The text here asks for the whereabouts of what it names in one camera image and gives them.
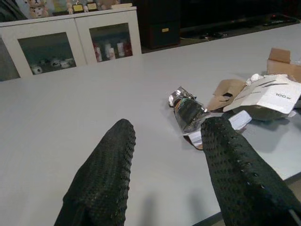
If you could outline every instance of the white cabinet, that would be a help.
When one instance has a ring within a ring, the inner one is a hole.
[[[0,23],[20,77],[140,55],[136,8]]]

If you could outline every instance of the table surface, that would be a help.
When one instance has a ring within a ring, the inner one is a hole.
[[[301,54],[301,25],[0,83],[0,219],[53,225],[85,159],[119,119],[136,147],[126,226],[191,226],[220,211],[205,155],[167,105],[182,85],[207,104],[223,79],[266,70],[272,47]],[[301,116],[243,133],[282,179],[301,172]]]

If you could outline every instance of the black textured gripper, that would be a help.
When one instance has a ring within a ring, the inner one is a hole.
[[[135,146],[133,125],[118,121],[77,171],[55,226],[122,226]]]
[[[208,118],[202,124],[201,133],[212,185],[226,226],[296,225],[289,211],[300,217],[299,201],[228,120]]]

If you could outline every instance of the black television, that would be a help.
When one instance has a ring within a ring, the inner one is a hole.
[[[281,0],[181,0],[181,32],[275,14]]]

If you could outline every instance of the cardboard box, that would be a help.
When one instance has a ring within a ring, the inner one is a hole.
[[[214,97],[208,104],[208,110],[214,111],[230,105],[245,86],[245,81],[237,79],[222,80],[213,93]]]
[[[288,74],[301,82],[301,65],[291,64],[291,52],[272,48],[268,59],[268,74]]]
[[[232,104],[224,107],[223,111],[243,109],[253,119],[272,120],[286,117],[294,108],[300,95],[301,83],[290,80],[288,75],[267,75],[246,86]]]

